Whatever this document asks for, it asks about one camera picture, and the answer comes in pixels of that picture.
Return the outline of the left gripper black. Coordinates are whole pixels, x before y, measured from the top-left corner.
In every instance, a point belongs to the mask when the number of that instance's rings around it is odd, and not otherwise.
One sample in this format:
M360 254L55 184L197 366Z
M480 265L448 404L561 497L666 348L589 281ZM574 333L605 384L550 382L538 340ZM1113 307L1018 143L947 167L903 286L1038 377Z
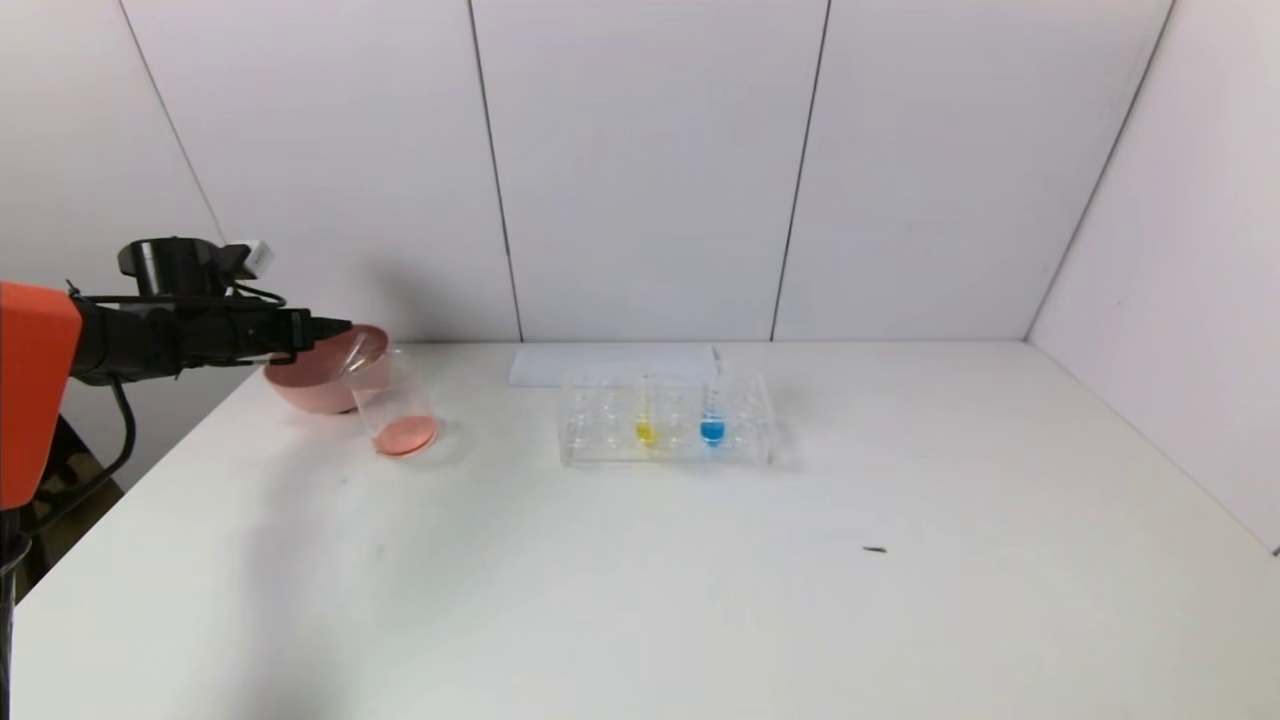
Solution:
M353 323L342 319L311 316L308 333L312 340L329 340L349 332ZM306 320L300 310L259 309L236 314L236 359L269 365L287 365L300 352L311 348Z

